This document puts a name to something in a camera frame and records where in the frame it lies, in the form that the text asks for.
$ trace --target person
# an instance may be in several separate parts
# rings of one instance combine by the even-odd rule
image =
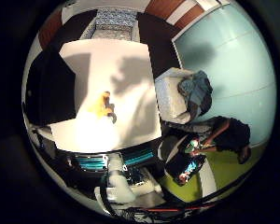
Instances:
[[[244,164],[251,156],[250,128],[238,119],[218,116],[196,124],[167,123],[167,125],[186,132],[206,135],[202,141],[203,149],[194,149],[191,152],[192,155],[201,152],[230,150],[237,153],[240,164]]]

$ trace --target wall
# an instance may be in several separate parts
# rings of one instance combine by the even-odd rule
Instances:
[[[175,46],[183,67],[204,70],[214,88],[213,105],[200,120],[234,117],[250,125],[252,144],[269,137],[276,108],[273,64],[250,20],[224,6],[191,26]]]
[[[149,0],[77,0],[77,2],[63,9],[63,23],[72,16],[98,7],[126,7],[144,12]]]

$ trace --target desk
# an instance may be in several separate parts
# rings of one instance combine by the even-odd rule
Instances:
[[[60,55],[76,73],[77,117],[50,124],[57,148],[106,152],[161,136],[147,45],[115,39],[78,40],[64,44]],[[115,124],[104,120],[101,125],[86,112],[104,91],[111,93],[110,104],[115,105],[117,115]]]

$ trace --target dark floor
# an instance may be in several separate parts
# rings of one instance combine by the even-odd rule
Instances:
[[[138,13],[141,43],[149,48],[154,78],[171,67],[179,68],[178,59],[171,39],[178,34],[179,28],[146,13]]]
[[[261,31],[271,35],[280,79],[280,0],[238,2],[263,19]],[[94,214],[60,190],[36,159],[22,125],[22,69],[37,30],[56,6],[53,0],[0,1],[0,223],[122,223]],[[270,144],[277,150],[266,153],[261,166],[228,202],[183,223],[280,223],[277,114]]]

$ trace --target chair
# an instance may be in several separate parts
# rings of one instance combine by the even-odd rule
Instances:
[[[136,11],[99,8],[97,16],[86,27],[80,39],[123,39],[140,42]]]
[[[177,84],[183,77],[192,77],[186,69],[170,68],[155,79],[157,101],[162,120],[184,124],[190,121],[184,97],[178,92]]]

